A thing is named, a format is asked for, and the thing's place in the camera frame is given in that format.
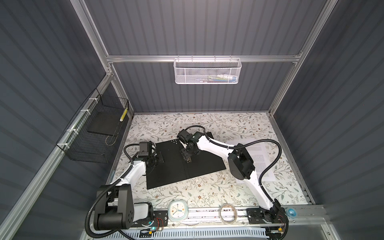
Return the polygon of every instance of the black wire basket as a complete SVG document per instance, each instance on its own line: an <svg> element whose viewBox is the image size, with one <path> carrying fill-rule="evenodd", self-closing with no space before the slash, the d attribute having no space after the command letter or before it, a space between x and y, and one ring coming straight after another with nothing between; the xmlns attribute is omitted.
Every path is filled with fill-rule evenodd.
<svg viewBox="0 0 384 240"><path fill-rule="evenodd" d="M56 145L74 161L114 161L129 120L128 99L99 94L81 111L78 123L71 129L69 124L62 134L70 131L67 141Z"/></svg>

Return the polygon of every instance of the clock face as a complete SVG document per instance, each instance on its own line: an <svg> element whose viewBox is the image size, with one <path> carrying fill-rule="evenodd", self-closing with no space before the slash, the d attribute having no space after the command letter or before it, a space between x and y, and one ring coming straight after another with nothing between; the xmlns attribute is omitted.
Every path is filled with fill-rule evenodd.
<svg viewBox="0 0 384 240"><path fill-rule="evenodd" d="M183 218L187 214L187 208L183 202L173 202L169 207L169 213L174 219Z"/></svg>

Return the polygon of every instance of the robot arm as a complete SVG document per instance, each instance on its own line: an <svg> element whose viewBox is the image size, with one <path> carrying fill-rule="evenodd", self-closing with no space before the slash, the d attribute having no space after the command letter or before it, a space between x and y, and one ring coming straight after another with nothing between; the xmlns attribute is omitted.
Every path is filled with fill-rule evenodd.
<svg viewBox="0 0 384 240"><path fill-rule="evenodd" d="M115 231L128 229L137 220L153 221L153 207L150 203L133 203L132 188L139 178L151 172L154 167L164 162L161 153L156 153L152 147L152 142L141 142L130 144L140 146L139 152L130 157L131 165L118 177L116 181L109 185L103 185L97 192L97 198L86 217L85 229L89 236L93 238L105 237ZM90 214L94 210L93 226L95 230L111 230L107 233L93 233L89 228Z"/></svg>
<svg viewBox="0 0 384 240"><path fill-rule="evenodd" d="M234 146L209 139L205 134L205 129L204 133L196 132L194 134L183 129L177 137L185 146L181 153L187 162L191 161L191 156L199 154L200 151L213 153L228 161L231 174L237 179L243 180L255 195L264 213L263 219L267 222L273 222L277 218L281 205L276 199L273 201L259 184L259 177L255 171L253 160L242 144Z"/></svg>
<svg viewBox="0 0 384 240"><path fill-rule="evenodd" d="M216 141L212 139L212 141L215 141L217 143L226 145L228 147L234 147L234 145L228 145L219 141ZM231 159L229 160L228 157L233 153L234 150L232 149L226 149L220 146L217 146L213 143L211 143L205 136L202 136L199 141L197 142L197 147L200 150L207 151L210 153L213 153L214 155L220 156L225 161L229 161L229 168L231 171L231 174L235 176L237 179L243 180L244 183L247 185L247 187L251 190L251 192L255 195L257 201L259 202L259 206L263 209L272 209L273 208L273 202L268 199L268 197L264 194L262 189L260 188L258 184L258 177L256 171L254 171L255 167L253 166L252 161L252 172L249 176L249 179L242 177L242 174L240 173L239 169L237 168L236 163Z"/></svg>

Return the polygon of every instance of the red wire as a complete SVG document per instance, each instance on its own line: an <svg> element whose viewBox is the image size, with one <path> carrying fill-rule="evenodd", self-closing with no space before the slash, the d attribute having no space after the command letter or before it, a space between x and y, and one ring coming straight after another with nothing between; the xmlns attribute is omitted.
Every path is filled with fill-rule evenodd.
<svg viewBox="0 0 384 240"><path fill-rule="evenodd" d="M160 221L158 218L156 218L156 219L157 219L157 229L156 229L156 231L157 231L159 229L159 226L160 226Z"/></svg>
<svg viewBox="0 0 384 240"><path fill-rule="evenodd" d="M283 216L279 215L279 217L283 218ZM279 218L280 222L283 224L283 222L281 221L281 219ZM284 223L284 227L285 227L285 223Z"/></svg>

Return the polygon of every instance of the analog clock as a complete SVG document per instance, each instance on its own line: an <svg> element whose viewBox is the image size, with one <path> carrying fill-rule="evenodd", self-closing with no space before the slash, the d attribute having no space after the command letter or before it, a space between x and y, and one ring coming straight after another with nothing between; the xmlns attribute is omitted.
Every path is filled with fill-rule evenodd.
<svg viewBox="0 0 384 240"><path fill-rule="evenodd" d="M185 220L188 216L188 205L184 200L174 200L168 207L168 217L172 222Z"/></svg>

